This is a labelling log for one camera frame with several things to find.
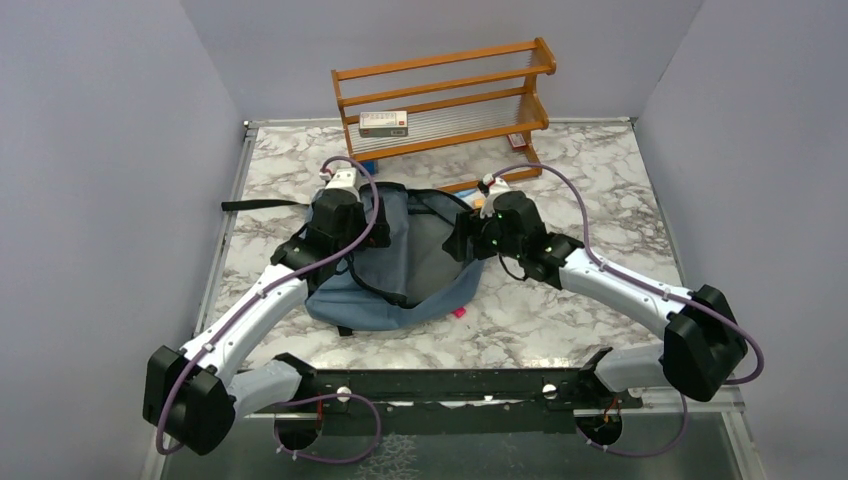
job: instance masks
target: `black strap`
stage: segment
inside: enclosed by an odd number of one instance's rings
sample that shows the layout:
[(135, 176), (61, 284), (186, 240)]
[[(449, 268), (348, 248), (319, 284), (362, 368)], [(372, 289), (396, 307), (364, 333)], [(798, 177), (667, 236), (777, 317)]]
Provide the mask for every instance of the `black strap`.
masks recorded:
[(295, 202), (294, 200), (282, 199), (239, 200), (236, 202), (221, 202), (221, 210), (225, 212), (241, 212), (244, 210), (259, 210), (260, 208), (292, 206), (308, 207), (309, 205), (305, 203)]

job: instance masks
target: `gray wall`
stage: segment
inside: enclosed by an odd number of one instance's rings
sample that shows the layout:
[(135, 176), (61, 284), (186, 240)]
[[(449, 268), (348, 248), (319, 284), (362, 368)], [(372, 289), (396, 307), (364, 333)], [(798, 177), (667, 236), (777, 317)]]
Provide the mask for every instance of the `gray wall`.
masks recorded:
[(692, 285), (728, 294), (772, 479), (848, 468), (848, 4), (706, 0), (637, 136)]
[[(250, 119), (338, 116), (333, 68), (537, 36), (557, 57), (556, 75), (539, 81), (551, 116), (636, 116), (700, 3), (183, 0), (224, 84)], [(409, 86), (403, 78), (379, 88)]]
[(0, 12), (0, 478), (137, 478), (240, 117), (176, 0)]

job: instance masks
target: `blue object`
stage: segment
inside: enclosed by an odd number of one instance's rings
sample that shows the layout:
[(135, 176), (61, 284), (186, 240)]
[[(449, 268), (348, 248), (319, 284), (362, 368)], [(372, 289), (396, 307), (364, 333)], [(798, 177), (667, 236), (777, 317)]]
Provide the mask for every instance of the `blue object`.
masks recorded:
[(368, 173), (370, 173), (371, 175), (377, 174), (377, 162), (376, 161), (362, 162), (362, 166), (365, 167), (365, 170), (368, 170)]
[[(442, 243), (453, 231), (456, 214), (471, 207), (439, 190), (407, 190), (389, 182), (378, 182), (377, 189), (391, 245), (355, 251), (339, 263), (339, 273), (306, 300), (306, 311), (352, 330), (394, 330), (465, 306), (477, 292), (485, 262), (457, 262)], [(367, 186), (360, 196), (367, 217)]]

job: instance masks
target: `marble surface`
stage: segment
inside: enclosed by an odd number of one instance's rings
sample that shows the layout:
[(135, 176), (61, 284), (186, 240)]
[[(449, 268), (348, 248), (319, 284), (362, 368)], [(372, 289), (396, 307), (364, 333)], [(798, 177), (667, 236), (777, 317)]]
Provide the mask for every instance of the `marble surface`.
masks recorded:
[[(560, 169), (584, 195), (591, 238), (599, 254), (661, 282), (679, 284), (665, 228), (629, 126), (551, 125), (534, 132), (543, 163)], [(322, 185), (317, 169), (345, 154), (340, 127), (263, 128), (244, 199), (307, 202)], [(379, 180), (410, 187), (438, 186), (524, 161), (506, 139), (447, 147), (380, 163)], [(550, 174), (516, 183), (534, 199), (549, 230), (581, 237), (580, 213), (568, 189)], [(277, 245), (302, 224), (305, 209), (239, 213), (224, 269), (215, 318), (256, 281)], [(509, 263), (515, 271), (517, 266)], [(462, 318), (452, 315), (391, 332), (338, 336), (302, 308), (280, 320), (247, 359), (257, 367), (291, 352), (323, 368), (539, 367), (582, 364), (598, 348), (658, 341), (641, 325), (606, 306), (533, 281), (509, 278), (496, 260)]]

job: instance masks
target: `wooden shelf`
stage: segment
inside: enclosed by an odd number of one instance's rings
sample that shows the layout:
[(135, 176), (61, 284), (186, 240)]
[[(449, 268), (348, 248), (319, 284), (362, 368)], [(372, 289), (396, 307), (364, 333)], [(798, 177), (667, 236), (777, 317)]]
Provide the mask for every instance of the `wooden shelf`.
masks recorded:
[[(345, 80), (373, 77), (406, 70), (424, 69), (437, 65), (474, 60), (498, 55), (529, 52), (524, 68), (511, 68), (484, 75), (395, 88), (383, 92), (344, 97), (341, 83)], [(483, 140), (514, 133), (521, 134), (528, 146), (525, 149), (530, 162), (539, 159), (533, 150), (531, 132), (548, 127), (548, 116), (536, 94), (536, 76), (556, 72), (556, 60), (542, 38), (532, 42), (501, 45), (467, 52), (457, 52), (433, 57), (395, 62), (352, 70), (333, 70), (333, 87), (339, 113), (345, 129), (348, 153), (360, 162), (383, 160), (389, 157), (421, 152), (432, 148)], [(487, 86), (507, 80), (523, 79), (519, 87), (492, 90), (473, 95), (450, 96), (450, 92), (471, 86)], [(377, 102), (447, 92), (448, 98), (379, 110), (405, 110), (408, 113), (407, 137), (363, 138), (359, 135), (359, 115), (347, 115), (346, 108)], [(507, 181), (538, 176), (541, 169), (505, 175)], [(469, 182), (446, 186), (449, 191), (473, 188)]]

